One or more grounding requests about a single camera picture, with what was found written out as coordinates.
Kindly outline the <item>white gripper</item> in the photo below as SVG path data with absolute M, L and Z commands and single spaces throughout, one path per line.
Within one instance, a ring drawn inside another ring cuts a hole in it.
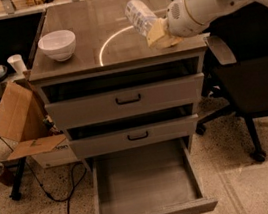
M 196 36 L 207 28 L 207 25 L 200 24 L 190 15 L 186 0 L 173 0 L 166 12 L 167 19 L 158 18 L 146 36 L 147 45 L 151 48 L 171 48 L 182 42 L 183 37 Z

